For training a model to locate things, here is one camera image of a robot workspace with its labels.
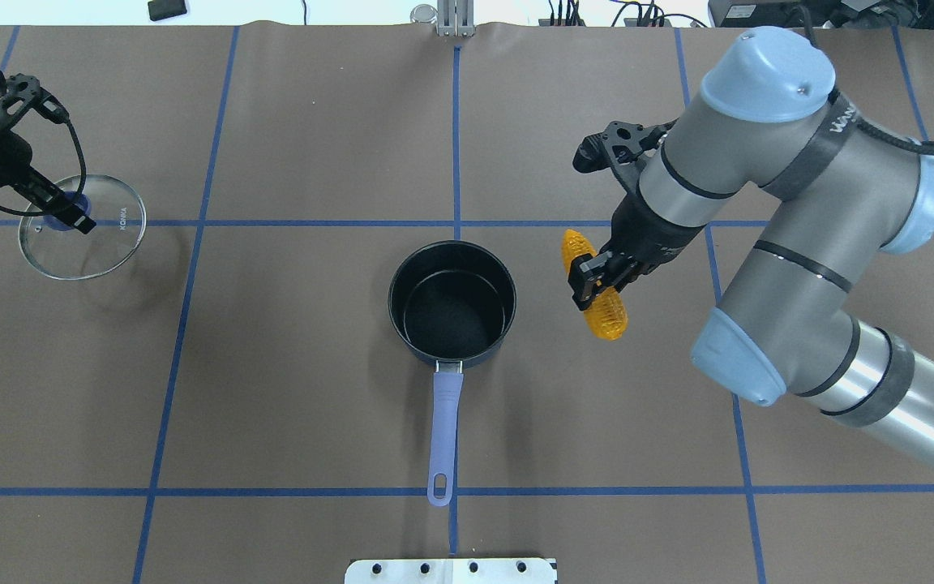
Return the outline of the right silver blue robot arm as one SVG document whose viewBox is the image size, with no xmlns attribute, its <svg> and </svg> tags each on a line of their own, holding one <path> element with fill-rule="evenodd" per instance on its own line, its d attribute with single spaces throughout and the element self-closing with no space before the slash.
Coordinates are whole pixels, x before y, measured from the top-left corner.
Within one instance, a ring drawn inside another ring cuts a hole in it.
<svg viewBox="0 0 934 584">
<path fill-rule="evenodd" d="M 744 31 L 674 121 L 611 122 L 574 169 L 625 191 L 599 251 L 563 243 L 573 302 L 614 330 L 619 293 L 671 262 L 748 183 L 778 200 L 691 362 L 737 397 L 790 394 L 934 468 L 934 362 L 846 314 L 879 252 L 934 235 L 934 143 L 868 121 L 811 33 Z"/>
</svg>

